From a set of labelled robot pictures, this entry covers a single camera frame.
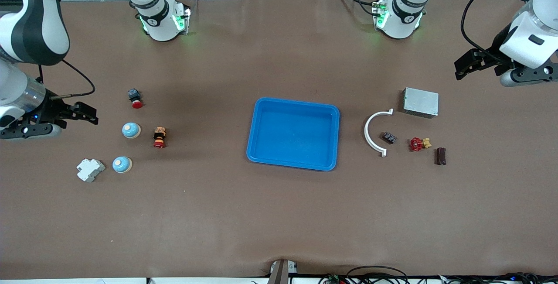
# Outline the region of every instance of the white plastic connector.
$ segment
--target white plastic connector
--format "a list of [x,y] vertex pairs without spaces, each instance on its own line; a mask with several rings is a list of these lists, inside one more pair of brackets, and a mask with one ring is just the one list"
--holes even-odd
[[105,169],[103,163],[96,159],[83,159],[76,168],[79,171],[78,177],[87,183],[94,181],[95,176]]
[[382,157],[385,157],[385,155],[387,155],[387,149],[384,149],[383,147],[380,147],[379,145],[377,145],[376,143],[374,143],[374,141],[372,141],[372,139],[370,138],[370,134],[368,133],[368,125],[370,125],[370,122],[374,119],[374,117],[376,116],[391,116],[393,115],[393,109],[389,109],[389,111],[387,112],[378,112],[375,113],[374,115],[372,115],[365,123],[364,125],[364,138],[366,139],[366,142],[368,142],[368,144],[372,147],[372,149],[378,151],[379,153],[382,154]]

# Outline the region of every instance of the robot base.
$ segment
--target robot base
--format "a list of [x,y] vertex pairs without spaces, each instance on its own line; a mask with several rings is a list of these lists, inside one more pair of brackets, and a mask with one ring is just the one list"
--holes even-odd
[[381,30],[385,35],[393,39],[404,39],[409,37],[415,29],[419,27],[419,22],[422,18],[422,13],[416,22],[405,24],[393,12],[393,0],[379,0],[372,8],[372,12],[379,14],[379,17],[374,17],[374,27],[376,30]]
[[159,26],[151,26],[149,19],[143,21],[143,31],[156,41],[170,41],[180,34],[187,35],[190,29],[190,8],[176,0],[165,0],[169,4],[169,13]]

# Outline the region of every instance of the brown table surface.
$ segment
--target brown table surface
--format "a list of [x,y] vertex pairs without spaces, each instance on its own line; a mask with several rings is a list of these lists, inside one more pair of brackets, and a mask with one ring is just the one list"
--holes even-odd
[[[1,143],[0,277],[259,276],[278,258],[299,272],[558,273],[556,85],[504,88],[492,69],[456,81],[466,2],[430,0],[416,33],[392,40],[344,0],[203,0],[191,34],[169,43],[145,36],[126,2],[64,3],[67,59],[95,82],[81,101],[100,124]],[[470,36],[487,47],[520,5],[478,0]],[[89,89],[62,64],[45,81]],[[399,138],[381,158],[364,122],[398,109],[405,87],[440,93],[440,116],[373,121],[372,135]],[[260,97],[336,105],[337,167],[250,162]],[[128,121],[137,139],[121,135]],[[152,147],[157,126],[166,149]],[[434,147],[410,152],[412,137]],[[447,166],[434,165],[435,147]],[[123,175],[110,169],[119,155],[133,160]],[[76,177],[85,157],[109,167],[94,183]]]

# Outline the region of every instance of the white terminal block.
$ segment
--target white terminal block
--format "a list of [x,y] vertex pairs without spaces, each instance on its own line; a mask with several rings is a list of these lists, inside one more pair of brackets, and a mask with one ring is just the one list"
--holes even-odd
[[78,177],[87,183],[94,181],[95,176],[105,169],[103,163],[96,159],[83,159],[76,168],[79,171]]

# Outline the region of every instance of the metal box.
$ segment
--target metal box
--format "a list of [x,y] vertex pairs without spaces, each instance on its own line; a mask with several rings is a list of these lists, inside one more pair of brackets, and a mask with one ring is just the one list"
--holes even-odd
[[425,118],[438,116],[438,93],[405,88],[403,113]]

